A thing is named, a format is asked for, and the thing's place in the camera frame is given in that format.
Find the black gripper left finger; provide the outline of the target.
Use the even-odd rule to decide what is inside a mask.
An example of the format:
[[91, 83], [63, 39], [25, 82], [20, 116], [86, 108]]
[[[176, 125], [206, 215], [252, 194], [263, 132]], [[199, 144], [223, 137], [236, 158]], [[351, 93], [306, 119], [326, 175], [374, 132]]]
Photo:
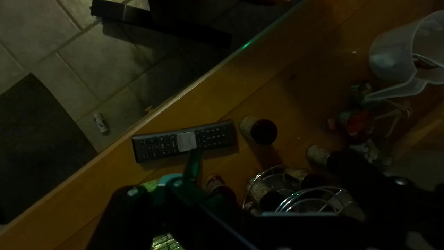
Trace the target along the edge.
[[141, 186], [115, 190], [86, 250], [148, 250], [148, 191]]

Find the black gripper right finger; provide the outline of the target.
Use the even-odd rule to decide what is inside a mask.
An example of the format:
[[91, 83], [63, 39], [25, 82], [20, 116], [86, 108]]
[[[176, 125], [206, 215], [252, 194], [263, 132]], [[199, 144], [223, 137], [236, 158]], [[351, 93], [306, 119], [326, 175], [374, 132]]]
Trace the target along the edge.
[[420, 234], [435, 250], [444, 250], [444, 193], [426, 190], [399, 176], [363, 175], [351, 179], [351, 196], [363, 209], [358, 246], [376, 250], [406, 250], [408, 234]]

